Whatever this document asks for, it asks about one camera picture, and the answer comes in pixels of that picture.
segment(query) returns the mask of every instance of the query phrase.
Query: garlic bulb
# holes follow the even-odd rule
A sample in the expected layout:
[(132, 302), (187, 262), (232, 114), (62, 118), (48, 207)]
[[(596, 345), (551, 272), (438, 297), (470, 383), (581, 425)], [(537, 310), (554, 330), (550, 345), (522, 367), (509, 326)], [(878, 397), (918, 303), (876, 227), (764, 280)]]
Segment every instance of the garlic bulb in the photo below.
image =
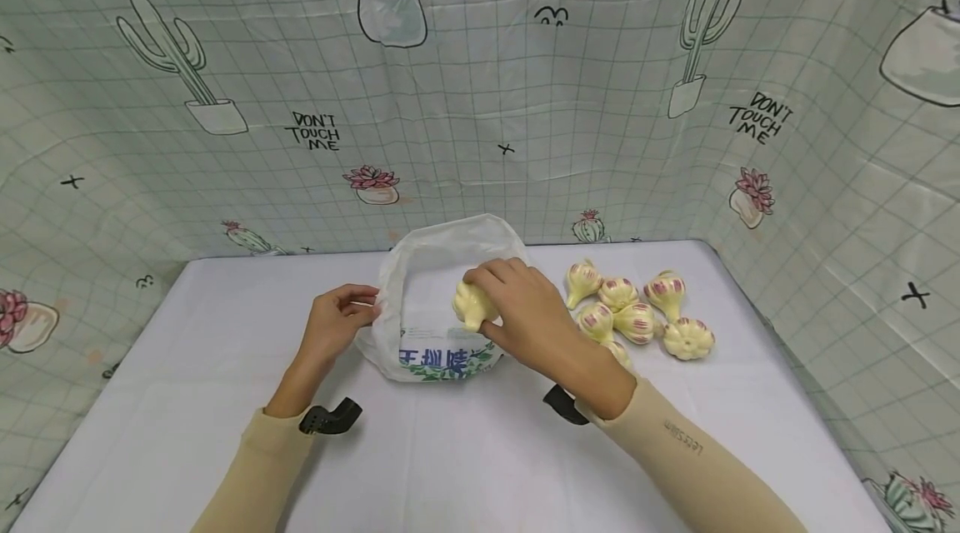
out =
[(577, 262), (574, 266), (567, 269), (567, 309), (580, 304), (583, 298), (598, 292), (603, 277), (598, 273), (598, 269), (593, 267), (593, 262), (589, 259), (583, 259), (583, 262)]
[(577, 313), (577, 325), (597, 343), (613, 341), (613, 313), (599, 301), (581, 308)]
[(486, 321), (497, 320), (500, 312), (487, 298), (482, 289), (460, 281), (457, 283), (457, 294), (453, 298), (453, 311), (463, 323), (467, 331), (480, 331), (480, 324)]
[(661, 325), (657, 323), (654, 310), (642, 301), (613, 314), (613, 329), (623, 333), (623, 336), (634, 344), (650, 343), (657, 335), (659, 327)]
[(663, 332), (663, 347), (681, 361), (695, 361), (709, 354), (716, 343), (713, 331), (697, 321), (686, 317), (669, 323)]
[(669, 323), (680, 318), (680, 304), (686, 293), (687, 283), (673, 271), (664, 271), (643, 286), (643, 295), (650, 298), (650, 304), (659, 308)]
[(604, 280), (600, 286), (599, 294), (600, 301), (610, 306), (614, 312), (621, 311), (640, 299), (637, 288), (633, 287), (633, 283), (624, 279), (623, 276), (618, 276), (617, 279)]
[(630, 361), (630, 355), (627, 354), (627, 349), (624, 348), (620, 342), (605, 341), (600, 345), (610, 350), (611, 354), (613, 354), (613, 357), (617, 358), (617, 362), (619, 362), (623, 368), (627, 370), (633, 370), (633, 363)]

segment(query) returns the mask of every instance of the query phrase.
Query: black bracket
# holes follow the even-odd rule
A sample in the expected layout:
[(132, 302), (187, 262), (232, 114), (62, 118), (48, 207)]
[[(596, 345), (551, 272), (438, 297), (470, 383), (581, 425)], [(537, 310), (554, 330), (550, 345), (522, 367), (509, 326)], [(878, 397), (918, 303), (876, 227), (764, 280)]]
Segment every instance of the black bracket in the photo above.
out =
[(349, 398), (343, 398), (333, 412), (323, 406), (314, 406), (303, 417), (299, 430), (303, 433), (322, 435), (346, 433), (358, 421), (361, 412), (363, 409), (360, 405)]
[(574, 425), (586, 425), (589, 423), (587, 417), (580, 414), (580, 411), (577, 411), (577, 407), (573, 404), (573, 398), (563, 391), (563, 388), (560, 386), (551, 387), (550, 391), (546, 392), (546, 395), (543, 396), (543, 401), (553, 408), (554, 412)]

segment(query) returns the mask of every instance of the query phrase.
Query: white tablecloth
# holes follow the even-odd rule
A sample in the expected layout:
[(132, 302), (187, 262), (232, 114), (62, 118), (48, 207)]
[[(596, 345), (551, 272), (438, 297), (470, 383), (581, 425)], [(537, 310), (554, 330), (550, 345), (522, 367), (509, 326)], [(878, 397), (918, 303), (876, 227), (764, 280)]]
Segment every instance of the white tablecloth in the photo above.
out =
[[(886, 530), (713, 251), (658, 242), (530, 255), (560, 287), (583, 257), (637, 283), (680, 273), (683, 313), (718, 344), (706, 361), (681, 363), (657, 344), (624, 342), (638, 371), (811, 532)], [(296, 351), (311, 299), (346, 281), (377, 285), (383, 256), (190, 263), (13, 531), (189, 531)], [(318, 439), (285, 531), (687, 531), (618, 447), (541, 402), (550, 386), (509, 357), (468, 381), (394, 383), (351, 350), (317, 401), (350, 396), (364, 412), (347, 434)]]

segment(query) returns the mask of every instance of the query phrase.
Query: patterned backdrop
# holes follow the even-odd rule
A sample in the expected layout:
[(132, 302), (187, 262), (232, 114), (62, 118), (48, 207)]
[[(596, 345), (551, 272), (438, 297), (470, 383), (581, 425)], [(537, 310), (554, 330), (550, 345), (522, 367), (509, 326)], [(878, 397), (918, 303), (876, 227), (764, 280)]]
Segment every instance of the patterned backdrop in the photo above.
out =
[(700, 238), (960, 531), (960, 0), (0, 0), (0, 529), (185, 261)]

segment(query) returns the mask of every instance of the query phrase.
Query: beige sleeve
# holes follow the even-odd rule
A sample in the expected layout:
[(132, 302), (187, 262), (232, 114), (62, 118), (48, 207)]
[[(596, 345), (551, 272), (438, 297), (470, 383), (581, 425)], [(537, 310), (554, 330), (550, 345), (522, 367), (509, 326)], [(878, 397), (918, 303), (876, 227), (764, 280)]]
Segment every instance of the beige sleeve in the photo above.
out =
[(637, 377), (612, 421), (577, 408), (642, 467), (694, 533), (806, 533), (766, 483)]
[(274, 533), (287, 496), (313, 445), (299, 430), (303, 414), (274, 419), (262, 409), (240, 438), (240, 449), (191, 533)]

